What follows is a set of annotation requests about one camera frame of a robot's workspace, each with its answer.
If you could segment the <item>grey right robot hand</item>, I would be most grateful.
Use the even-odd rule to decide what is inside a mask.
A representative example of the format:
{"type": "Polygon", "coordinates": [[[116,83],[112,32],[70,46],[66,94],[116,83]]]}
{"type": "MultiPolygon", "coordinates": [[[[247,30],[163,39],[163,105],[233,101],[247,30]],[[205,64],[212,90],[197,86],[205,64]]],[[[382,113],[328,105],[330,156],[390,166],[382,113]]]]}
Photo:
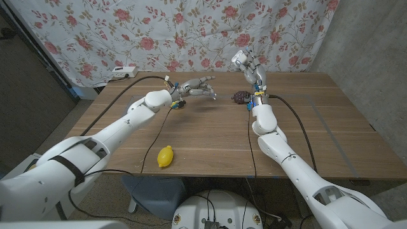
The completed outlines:
{"type": "Polygon", "coordinates": [[[243,72],[246,81],[252,86],[251,107],[268,104],[266,71],[254,52],[248,48],[246,48],[246,51],[239,50],[232,57],[231,62],[243,72]]]}

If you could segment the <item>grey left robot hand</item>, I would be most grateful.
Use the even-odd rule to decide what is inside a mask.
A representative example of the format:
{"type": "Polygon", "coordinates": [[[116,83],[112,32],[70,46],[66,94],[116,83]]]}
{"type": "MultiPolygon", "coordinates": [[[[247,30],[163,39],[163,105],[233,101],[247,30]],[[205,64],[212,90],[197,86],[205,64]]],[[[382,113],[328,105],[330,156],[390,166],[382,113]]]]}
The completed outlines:
{"type": "Polygon", "coordinates": [[[172,104],[170,105],[171,108],[183,108],[186,104],[184,98],[191,95],[206,95],[216,100],[216,93],[213,87],[207,83],[209,80],[214,80],[215,78],[215,76],[204,76],[202,78],[188,80],[182,84],[176,83],[175,85],[172,85],[172,87],[169,89],[169,93],[172,97],[172,104]]]}

